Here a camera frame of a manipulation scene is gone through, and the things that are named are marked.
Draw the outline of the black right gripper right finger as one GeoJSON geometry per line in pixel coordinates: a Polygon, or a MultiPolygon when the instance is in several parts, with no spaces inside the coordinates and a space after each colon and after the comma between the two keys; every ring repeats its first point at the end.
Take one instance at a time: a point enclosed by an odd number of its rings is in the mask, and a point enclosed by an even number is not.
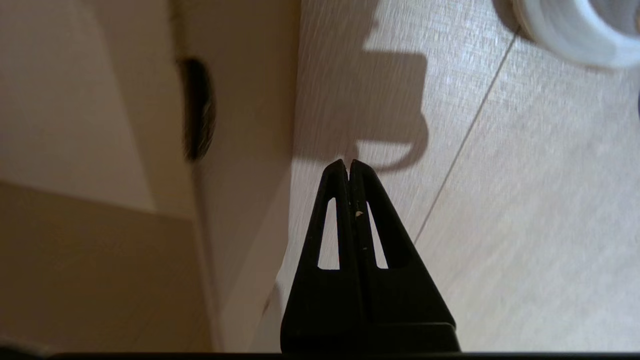
{"type": "Polygon", "coordinates": [[[453,315],[381,180],[357,160],[350,205],[370,344],[383,353],[459,353],[453,315]]]}

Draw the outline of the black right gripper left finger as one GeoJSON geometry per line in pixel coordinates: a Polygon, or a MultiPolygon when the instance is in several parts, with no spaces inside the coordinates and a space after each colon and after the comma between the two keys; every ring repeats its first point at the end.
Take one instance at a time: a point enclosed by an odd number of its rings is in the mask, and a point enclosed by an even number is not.
{"type": "Polygon", "coordinates": [[[350,219],[348,174],[339,159],[323,171],[301,256],[283,315],[279,344],[285,354],[342,353],[354,344],[362,296],[350,219]],[[336,207],[338,269],[318,265],[329,202],[336,207]]]}

